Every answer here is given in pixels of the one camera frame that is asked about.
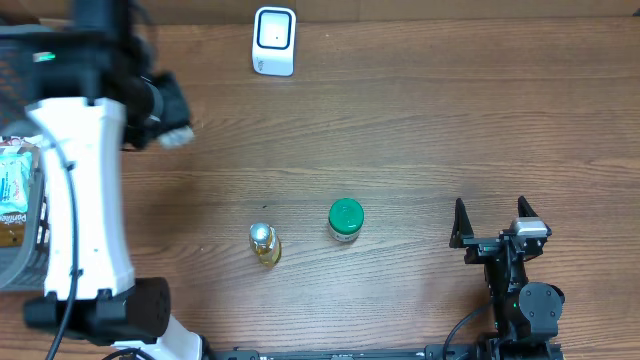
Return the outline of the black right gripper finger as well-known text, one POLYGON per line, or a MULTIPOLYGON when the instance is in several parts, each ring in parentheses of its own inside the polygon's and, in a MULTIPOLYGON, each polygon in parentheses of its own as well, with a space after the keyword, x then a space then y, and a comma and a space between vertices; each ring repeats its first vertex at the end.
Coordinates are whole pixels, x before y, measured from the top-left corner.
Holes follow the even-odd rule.
POLYGON ((469 220, 465 204, 457 198, 454 207, 454 223, 449 241, 450 248, 468 247, 474 239, 474 232, 469 220))
POLYGON ((520 196, 517 200, 518 216, 521 218, 537 217, 537 213, 533 210, 529 202, 524 196, 520 196))

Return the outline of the green lid jar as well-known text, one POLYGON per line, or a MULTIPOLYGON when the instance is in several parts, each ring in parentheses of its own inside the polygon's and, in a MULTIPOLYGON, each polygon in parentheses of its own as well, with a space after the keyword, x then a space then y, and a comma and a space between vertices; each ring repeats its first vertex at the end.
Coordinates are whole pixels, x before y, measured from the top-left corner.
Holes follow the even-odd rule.
POLYGON ((340 242, 355 241, 365 219, 361 204, 352 198, 336 200, 328 213, 328 229, 331 237, 340 242))

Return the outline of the yellow oil bottle silver cap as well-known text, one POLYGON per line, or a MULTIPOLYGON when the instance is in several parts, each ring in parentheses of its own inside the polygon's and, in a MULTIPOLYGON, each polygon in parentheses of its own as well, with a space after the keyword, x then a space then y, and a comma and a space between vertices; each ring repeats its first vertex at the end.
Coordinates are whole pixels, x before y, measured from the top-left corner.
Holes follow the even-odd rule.
POLYGON ((265 266, 275 266, 282 254, 282 246, 276 230, 267 223, 252 224, 249 242, 259 262, 265 266))

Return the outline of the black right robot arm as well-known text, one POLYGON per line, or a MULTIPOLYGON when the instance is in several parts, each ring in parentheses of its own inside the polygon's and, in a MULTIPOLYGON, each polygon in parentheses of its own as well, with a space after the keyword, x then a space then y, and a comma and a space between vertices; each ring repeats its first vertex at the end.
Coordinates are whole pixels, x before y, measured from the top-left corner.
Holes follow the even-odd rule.
POLYGON ((460 359, 562 359, 561 347, 551 343, 565 303, 555 285, 531 282, 525 264, 543 254, 551 228, 531 208, 525 197, 517 201, 518 216, 495 237, 474 235, 466 207, 458 198, 454 208, 449 246, 465 251, 464 262, 480 264, 489 289, 489 302, 460 320, 447 336, 442 357, 452 354, 451 342, 459 329, 491 309, 493 333, 478 336, 465 347, 460 359))

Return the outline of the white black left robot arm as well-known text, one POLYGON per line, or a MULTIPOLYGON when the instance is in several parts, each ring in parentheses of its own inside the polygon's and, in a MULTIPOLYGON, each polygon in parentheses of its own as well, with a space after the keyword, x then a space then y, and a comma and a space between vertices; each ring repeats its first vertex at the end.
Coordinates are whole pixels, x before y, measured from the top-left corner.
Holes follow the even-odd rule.
POLYGON ((77 1, 64 30, 1 29, 1 131, 41 137, 29 209, 49 220, 44 289, 23 315, 113 359, 207 359, 206 339, 172 314, 166 279, 137 277, 126 242, 121 152, 193 136, 174 75, 154 71, 134 32, 146 17, 134 1, 77 1))

